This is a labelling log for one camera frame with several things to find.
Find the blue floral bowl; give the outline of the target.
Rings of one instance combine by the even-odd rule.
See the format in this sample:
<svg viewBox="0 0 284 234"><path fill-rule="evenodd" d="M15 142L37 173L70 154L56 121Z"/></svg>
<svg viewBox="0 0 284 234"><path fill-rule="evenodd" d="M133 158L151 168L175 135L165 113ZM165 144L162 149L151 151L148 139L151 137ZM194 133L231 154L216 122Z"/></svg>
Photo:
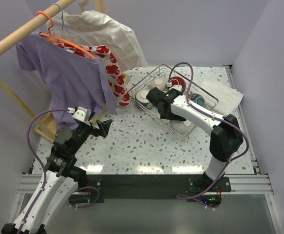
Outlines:
<svg viewBox="0 0 284 234"><path fill-rule="evenodd" d="M192 102L194 102L194 103L196 103L196 104L198 104L202 107L206 106L205 99L200 94L197 94L197 93L189 94L189 100L191 100Z"/></svg>

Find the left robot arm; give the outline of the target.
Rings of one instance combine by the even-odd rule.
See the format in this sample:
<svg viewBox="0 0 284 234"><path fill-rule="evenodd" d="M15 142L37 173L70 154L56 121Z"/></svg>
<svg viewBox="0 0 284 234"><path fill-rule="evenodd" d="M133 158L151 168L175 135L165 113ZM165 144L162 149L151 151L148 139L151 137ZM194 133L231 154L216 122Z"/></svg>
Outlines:
<svg viewBox="0 0 284 234"><path fill-rule="evenodd" d="M79 122L74 130L63 127L56 138L44 166L43 176L21 214L1 230L3 234L45 234L51 221L75 191L87 187L86 171L75 166L76 153L89 136L106 137L112 120Z"/></svg>

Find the red bowl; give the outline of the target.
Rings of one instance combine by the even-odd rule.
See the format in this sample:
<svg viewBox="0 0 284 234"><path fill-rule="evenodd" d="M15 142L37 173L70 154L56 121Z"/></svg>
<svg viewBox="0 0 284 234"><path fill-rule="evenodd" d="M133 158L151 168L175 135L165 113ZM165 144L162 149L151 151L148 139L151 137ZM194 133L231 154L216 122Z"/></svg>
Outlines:
<svg viewBox="0 0 284 234"><path fill-rule="evenodd" d="M182 87L183 87L183 91L182 92L184 92L185 90L186 90L186 83L185 83L185 81L181 78L181 77L171 77L170 79L169 79L169 82L173 82L173 83L175 83L176 81L178 81L179 82L179 84L181 84L182 85Z"/></svg>

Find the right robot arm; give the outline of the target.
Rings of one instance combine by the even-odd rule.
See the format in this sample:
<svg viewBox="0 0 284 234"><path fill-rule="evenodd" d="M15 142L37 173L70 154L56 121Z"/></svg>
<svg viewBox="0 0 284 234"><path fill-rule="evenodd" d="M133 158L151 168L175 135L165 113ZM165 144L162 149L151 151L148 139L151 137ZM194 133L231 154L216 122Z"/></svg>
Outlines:
<svg viewBox="0 0 284 234"><path fill-rule="evenodd" d="M146 99L158 110L161 119L188 120L210 137L209 151L212 158L203 173L203 186L207 191L215 191L220 186L220 178L232 155L244 142L237 118L209 111L174 88L167 92L153 88Z"/></svg>

